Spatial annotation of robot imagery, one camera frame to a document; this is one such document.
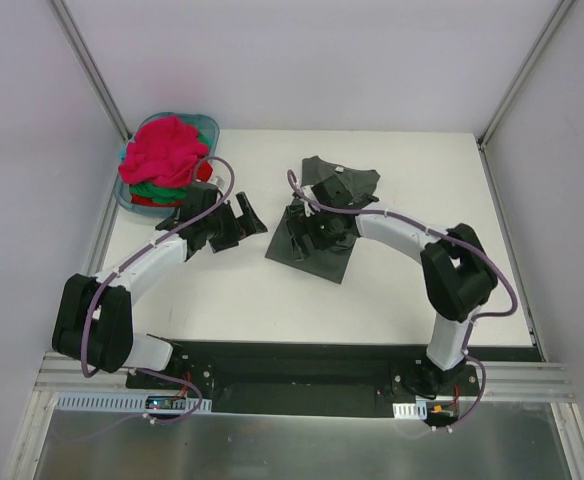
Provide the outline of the grey t-shirt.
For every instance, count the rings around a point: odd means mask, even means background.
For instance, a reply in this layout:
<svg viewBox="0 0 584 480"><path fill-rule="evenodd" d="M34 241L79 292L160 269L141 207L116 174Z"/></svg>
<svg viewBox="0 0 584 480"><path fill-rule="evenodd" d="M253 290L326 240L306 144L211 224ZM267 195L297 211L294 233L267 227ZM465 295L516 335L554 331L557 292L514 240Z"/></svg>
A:
<svg viewBox="0 0 584 480"><path fill-rule="evenodd" d="M351 169L318 156L302 160L302 186L323 183L334 186L333 176L340 180L341 193L354 198L373 195L380 180L380 174L374 169ZM306 212L306 205L298 198L285 207L265 257L340 284L357 240L353 233L354 219L330 212L311 215Z"/></svg>

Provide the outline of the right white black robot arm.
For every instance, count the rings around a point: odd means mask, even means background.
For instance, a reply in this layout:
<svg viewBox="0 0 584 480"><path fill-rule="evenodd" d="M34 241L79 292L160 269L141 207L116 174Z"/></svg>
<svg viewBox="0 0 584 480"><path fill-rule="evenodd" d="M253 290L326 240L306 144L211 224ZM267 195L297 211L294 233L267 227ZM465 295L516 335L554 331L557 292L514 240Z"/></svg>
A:
<svg viewBox="0 0 584 480"><path fill-rule="evenodd" d="M402 385L428 399L456 385L466 363L471 320L498 284L470 226L431 229L372 194L353 194L335 175L296 188L283 224L299 260L355 238L381 243L417 262L436 317L423 358L403 375Z"/></svg>

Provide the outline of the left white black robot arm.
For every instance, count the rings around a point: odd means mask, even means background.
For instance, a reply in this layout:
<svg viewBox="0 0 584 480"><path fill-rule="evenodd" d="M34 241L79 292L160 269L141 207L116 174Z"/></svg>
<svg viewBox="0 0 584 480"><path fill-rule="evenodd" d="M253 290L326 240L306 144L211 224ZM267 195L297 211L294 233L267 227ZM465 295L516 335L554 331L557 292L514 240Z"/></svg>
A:
<svg viewBox="0 0 584 480"><path fill-rule="evenodd" d="M55 352L81 362L90 377L100 371L145 369L160 388L176 387L182 363L167 340L134 331L135 303L168 272L205 246L234 248L267 231L247 196L236 194L237 216L226 195L210 183L187 188L182 205L156 225L137 252L93 276L75 274L65 283L52 334Z"/></svg>

